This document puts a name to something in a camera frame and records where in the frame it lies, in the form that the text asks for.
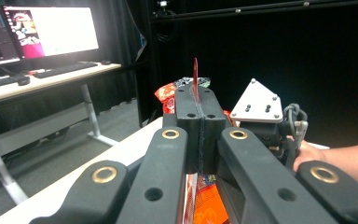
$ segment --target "white tabletop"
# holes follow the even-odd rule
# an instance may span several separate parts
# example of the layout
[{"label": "white tabletop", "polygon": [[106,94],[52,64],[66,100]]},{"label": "white tabletop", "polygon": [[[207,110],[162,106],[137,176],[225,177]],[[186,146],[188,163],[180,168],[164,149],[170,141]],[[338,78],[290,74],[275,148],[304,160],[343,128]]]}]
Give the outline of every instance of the white tabletop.
[{"label": "white tabletop", "polygon": [[119,161],[126,166],[132,164],[143,157],[155,131],[161,127],[162,118],[156,119],[140,131],[107,149],[104,153],[86,162],[70,174],[6,212],[0,216],[0,223],[30,223],[36,217],[49,217],[55,214],[60,209],[69,189],[91,164],[105,160]]},{"label": "white tabletop", "polygon": [[53,77],[37,78],[30,76],[30,83],[28,85],[19,86],[17,83],[11,83],[5,86],[0,86],[0,100],[31,91],[42,90],[46,87],[76,81],[84,77],[95,76],[103,72],[119,68],[120,66],[120,64],[116,63],[111,63],[108,65],[99,64],[98,66],[91,68],[85,68],[75,72],[65,73]]}]

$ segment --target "human arm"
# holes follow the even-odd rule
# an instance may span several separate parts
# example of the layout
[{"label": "human arm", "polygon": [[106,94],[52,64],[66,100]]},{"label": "human arm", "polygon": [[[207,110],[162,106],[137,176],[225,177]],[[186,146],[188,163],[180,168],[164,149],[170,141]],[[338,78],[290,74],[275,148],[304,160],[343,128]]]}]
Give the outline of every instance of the human arm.
[{"label": "human arm", "polygon": [[324,161],[330,163],[358,181],[358,146],[320,150],[303,141],[298,157],[293,165],[295,172],[304,161]]}]

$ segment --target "human hand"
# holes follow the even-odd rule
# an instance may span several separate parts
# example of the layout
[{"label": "human hand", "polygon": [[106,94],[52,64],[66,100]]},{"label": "human hand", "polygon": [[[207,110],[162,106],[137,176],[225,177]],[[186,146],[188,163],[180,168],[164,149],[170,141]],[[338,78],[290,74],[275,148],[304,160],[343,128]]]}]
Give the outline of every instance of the human hand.
[{"label": "human hand", "polygon": [[301,142],[301,147],[298,151],[299,154],[293,163],[293,170],[295,172],[297,172],[298,166],[304,161],[326,161],[324,151],[306,141]]}]

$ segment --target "desk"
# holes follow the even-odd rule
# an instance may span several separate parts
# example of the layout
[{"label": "desk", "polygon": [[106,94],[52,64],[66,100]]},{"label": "desk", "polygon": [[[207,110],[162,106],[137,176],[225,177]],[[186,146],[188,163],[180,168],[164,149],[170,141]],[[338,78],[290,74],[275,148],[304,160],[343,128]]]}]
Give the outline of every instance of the desk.
[{"label": "desk", "polygon": [[[97,76],[101,73],[108,72],[119,68],[120,64],[98,65],[91,68],[78,70],[54,77],[36,78],[31,77],[30,84],[19,86],[17,83],[0,87],[0,103],[10,101],[14,98],[23,98],[33,93],[49,88],[57,88],[61,85],[72,83],[87,77]],[[55,133],[65,127],[68,127],[82,119],[89,118],[93,132],[89,135],[99,141],[112,146],[116,141],[101,135],[98,122],[95,116],[94,107],[90,98],[87,84],[81,85],[85,103],[76,105],[62,112],[43,118],[41,120],[24,125],[18,129],[0,134],[0,175],[2,184],[7,190],[10,197],[15,203],[21,203],[28,197],[11,177],[1,156],[13,151],[19,147],[26,146],[33,141]]]},{"label": "desk", "polygon": [[162,127],[162,118],[156,119],[143,129],[130,135],[104,153],[86,162],[57,182],[42,189],[36,195],[0,216],[0,223],[29,223],[36,217],[49,217],[56,213],[69,189],[87,167],[97,161],[119,161],[128,166],[146,153],[152,137]]}]

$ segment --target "table leg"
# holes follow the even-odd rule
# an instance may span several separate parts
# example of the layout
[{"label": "table leg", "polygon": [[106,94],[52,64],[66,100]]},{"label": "table leg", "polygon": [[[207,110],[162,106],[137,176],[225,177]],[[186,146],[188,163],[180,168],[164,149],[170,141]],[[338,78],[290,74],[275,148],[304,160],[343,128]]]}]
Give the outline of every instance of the table leg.
[{"label": "table leg", "polygon": [[5,187],[7,193],[10,195],[11,199],[14,201],[15,204],[22,203],[23,201],[28,199],[27,195],[21,189],[19,184],[17,184],[16,180],[11,177],[1,157],[0,175],[2,185]]},{"label": "table leg", "polygon": [[117,144],[118,141],[115,141],[113,139],[110,139],[108,137],[101,135],[100,127],[98,125],[97,116],[95,115],[95,111],[94,111],[94,105],[92,104],[90,92],[89,92],[89,88],[88,88],[87,84],[82,85],[81,90],[83,92],[83,97],[84,97],[84,102],[86,105],[87,113],[89,115],[89,122],[91,123],[91,126],[92,126],[92,132],[89,133],[89,136],[100,141],[100,142],[103,142],[111,147],[113,145]]}]

